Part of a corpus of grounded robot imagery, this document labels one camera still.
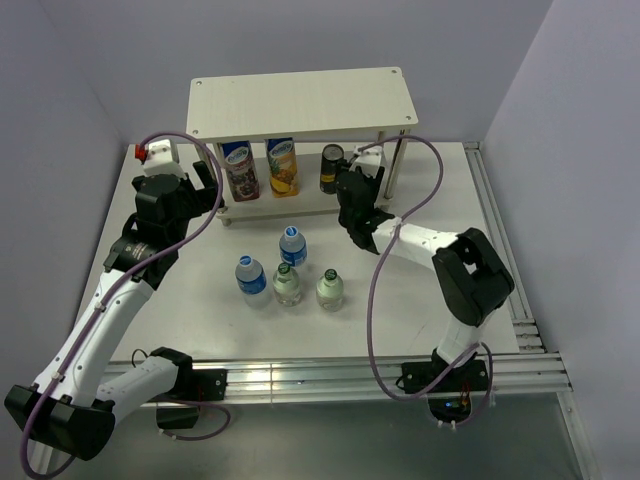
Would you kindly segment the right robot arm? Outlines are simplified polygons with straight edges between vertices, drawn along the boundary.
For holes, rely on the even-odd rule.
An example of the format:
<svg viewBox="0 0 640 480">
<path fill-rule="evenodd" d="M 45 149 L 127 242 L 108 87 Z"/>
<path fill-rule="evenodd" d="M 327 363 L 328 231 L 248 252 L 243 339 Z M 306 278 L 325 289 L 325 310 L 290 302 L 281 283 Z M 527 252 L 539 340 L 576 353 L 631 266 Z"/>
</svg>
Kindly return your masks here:
<svg viewBox="0 0 640 480">
<path fill-rule="evenodd" d="M 360 249 L 388 253 L 432 269 L 451 314 L 433 365 L 435 383 L 452 390 L 468 374 L 469 348 L 485 321 L 514 290 L 514 280 L 485 233 L 469 228 L 443 232 L 409 224 L 375 206 L 384 174 L 379 161 L 337 163 L 339 223 Z"/>
</svg>

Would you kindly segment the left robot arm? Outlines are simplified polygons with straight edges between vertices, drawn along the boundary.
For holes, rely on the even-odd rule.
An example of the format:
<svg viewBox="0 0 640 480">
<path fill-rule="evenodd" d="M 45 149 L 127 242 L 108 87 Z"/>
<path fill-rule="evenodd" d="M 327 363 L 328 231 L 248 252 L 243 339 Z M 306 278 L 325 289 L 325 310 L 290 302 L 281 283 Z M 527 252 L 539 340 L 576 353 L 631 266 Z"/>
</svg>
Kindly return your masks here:
<svg viewBox="0 0 640 480">
<path fill-rule="evenodd" d="M 209 166 L 193 168 L 195 188 L 173 161 L 146 164 L 132 185 L 136 210 L 111 246 L 99 283 L 81 318 L 47 367 L 28 386 L 13 386 L 4 406 L 22 431 L 20 456 L 28 469 L 30 442 L 91 460 L 116 425 L 156 397 L 188 400 L 194 390 L 193 361 L 159 347 L 143 363 L 110 382 L 102 377 L 134 317 L 158 290 L 194 236 L 191 220 L 211 220 L 221 205 L 221 188 Z"/>
</svg>

